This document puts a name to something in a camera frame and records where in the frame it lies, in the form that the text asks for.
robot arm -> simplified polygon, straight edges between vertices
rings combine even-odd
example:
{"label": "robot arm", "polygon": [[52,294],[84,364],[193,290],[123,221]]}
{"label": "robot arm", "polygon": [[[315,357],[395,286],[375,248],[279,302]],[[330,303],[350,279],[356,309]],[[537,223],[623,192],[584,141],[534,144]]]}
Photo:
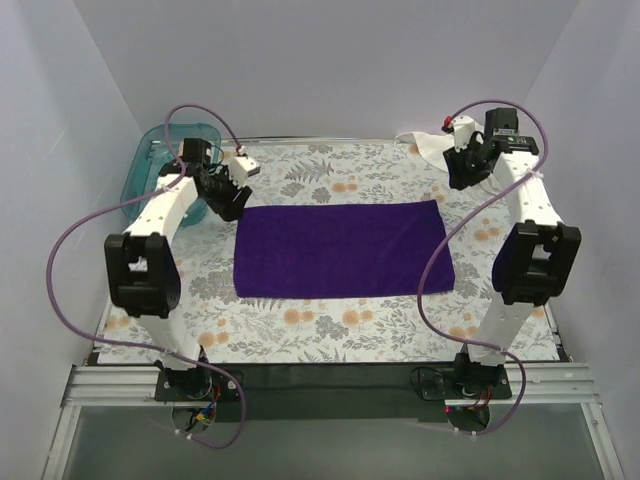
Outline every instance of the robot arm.
{"label": "robot arm", "polygon": [[[476,185],[493,173],[506,189],[538,162],[534,139],[518,131],[515,109],[487,112],[484,133],[466,116],[445,128],[455,138],[454,147],[444,152],[452,188]],[[506,202],[514,227],[494,263],[495,292],[475,337],[503,350],[536,307],[562,292],[581,241],[580,231],[564,225],[553,209],[540,175],[509,193]],[[461,383],[484,388],[499,378],[504,362],[500,352],[465,345],[455,375]]]}
{"label": "robot arm", "polygon": [[[153,343],[166,351],[194,360],[203,352],[187,332],[184,322],[175,321],[172,311],[180,301],[180,276],[171,253],[171,241],[187,209],[204,199],[226,221],[242,218],[251,195],[245,181],[260,171],[251,157],[235,157],[226,165],[211,165],[211,144],[201,139],[185,139],[179,154],[187,165],[186,175],[171,189],[167,186],[179,176],[177,162],[160,171],[156,190],[165,193],[149,200],[138,218],[121,235],[109,235],[105,256],[111,300],[128,315],[137,318]],[[194,370],[174,357],[165,356],[163,370]],[[179,380],[184,375],[167,375]],[[185,390],[197,390],[186,386]]]}

white wall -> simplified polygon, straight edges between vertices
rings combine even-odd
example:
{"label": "white wall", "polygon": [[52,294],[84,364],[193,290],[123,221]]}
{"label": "white wall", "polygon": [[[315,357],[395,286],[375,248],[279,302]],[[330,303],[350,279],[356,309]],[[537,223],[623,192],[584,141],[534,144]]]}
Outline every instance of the white wall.
{"label": "white wall", "polygon": [[[51,310],[44,271],[66,226],[118,199],[140,129],[71,0],[4,0],[0,19],[0,478],[39,478],[71,363],[89,349]],[[72,237],[56,268],[70,318],[95,330],[102,243]]]}
{"label": "white wall", "polygon": [[523,101],[577,4],[75,2],[143,130],[189,101],[245,136],[384,138],[478,98]]}
{"label": "white wall", "polygon": [[582,0],[527,98],[550,137],[550,196],[584,238],[553,309],[591,365],[629,479],[640,478],[639,45],[638,0]]}

purple towel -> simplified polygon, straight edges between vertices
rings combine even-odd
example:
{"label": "purple towel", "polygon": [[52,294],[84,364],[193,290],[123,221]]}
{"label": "purple towel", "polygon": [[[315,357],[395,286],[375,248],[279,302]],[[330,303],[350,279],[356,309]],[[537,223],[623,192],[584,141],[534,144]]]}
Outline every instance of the purple towel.
{"label": "purple towel", "polygon": [[[238,223],[236,291],[239,297],[309,299],[413,295],[444,237],[434,200],[248,208]],[[425,293],[452,290],[454,281],[445,248]]]}

teal plastic bin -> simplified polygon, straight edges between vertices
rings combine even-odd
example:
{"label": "teal plastic bin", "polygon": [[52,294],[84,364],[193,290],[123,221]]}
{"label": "teal plastic bin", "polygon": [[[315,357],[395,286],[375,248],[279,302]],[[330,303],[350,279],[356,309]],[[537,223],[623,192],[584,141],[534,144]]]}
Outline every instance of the teal plastic bin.
{"label": "teal plastic bin", "polygon": [[[220,153],[220,132],[206,123],[187,125],[172,124],[169,129],[171,146],[178,151],[178,146],[185,138],[202,138],[211,142],[211,163],[218,162]],[[152,192],[158,182],[158,174],[165,163],[171,162],[173,155],[167,148],[164,138],[164,125],[158,125],[149,130],[140,140],[138,150],[133,157],[127,181],[124,184],[120,201],[124,202]],[[144,209],[147,201],[128,205],[122,208],[129,223],[132,223]],[[186,227],[200,222],[207,214],[207,204],[198,199],[189,207],[180,226]]]}

white cloth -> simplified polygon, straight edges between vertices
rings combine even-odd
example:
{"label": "white cloth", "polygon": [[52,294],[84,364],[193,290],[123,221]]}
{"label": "white cloth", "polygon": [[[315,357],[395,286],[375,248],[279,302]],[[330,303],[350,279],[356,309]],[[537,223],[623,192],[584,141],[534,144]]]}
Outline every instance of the white cloth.
{"label": "white cloth", "polygon": [[[407,132],[397,135],[396,142],[409,143],[418,147],[418,153],[431,166],[448,171],[447,163],[442,153],[453,147],[453,135],[433,135],[425,132]],[[492,175],[480,182],[480,187],[491,195],[496,195],[502,190],[498,180]]]}

